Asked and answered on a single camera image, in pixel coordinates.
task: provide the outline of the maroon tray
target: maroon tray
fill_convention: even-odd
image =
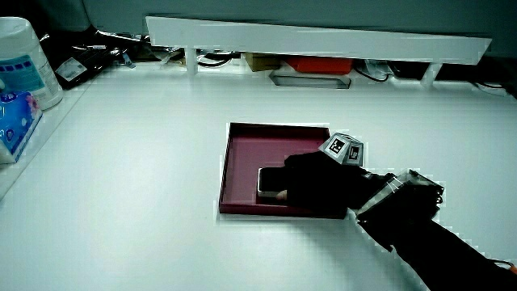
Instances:
[[[343,219],[346,211],[319,213],[257,196],[259,168],[281,167],[291,154],[317,151],[329,136],[327,128],[230,124],[219,212]]]

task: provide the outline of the phone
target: phone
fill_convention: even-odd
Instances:
[[[279,192],[287,190],[286,178],[286,169],[283,167],[258,169],[257,195],[275,198]]]

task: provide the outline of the table surface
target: table surface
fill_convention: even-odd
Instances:
[[[328,124],[357,136],[366,168],[438,181],[446,191],[435,220],[517,263],[517,102],[469,84],[426,91],[352,77],[349,90],[304,89],[265,73],[189,78],[138,64],[67,93],[69,112],[45,113],[48,138],[35,137],[26,166],[2,169],[12,187],[0,200],[0,289],[425,289],[353,215],[219,214],[230,122]]]

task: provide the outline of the white cylindrical container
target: white cylindrical container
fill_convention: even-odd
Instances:
[[[32,25],[20,17],[0,17],[0,91],[29,91],[42,110],[63,98]]]

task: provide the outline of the red box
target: red box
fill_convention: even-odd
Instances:
[[[300,73],[348,74],[352,70],[352,59],[340,57],[293,56],[284,60]]]
[[[317,151],[329,137],[327,128],[230,124],[219,212],[343,219],[347,214],[346,210],[339,213],[318,213],[286,205],[274,198],[257,196],[259,168],[282,167],[289,155]]]

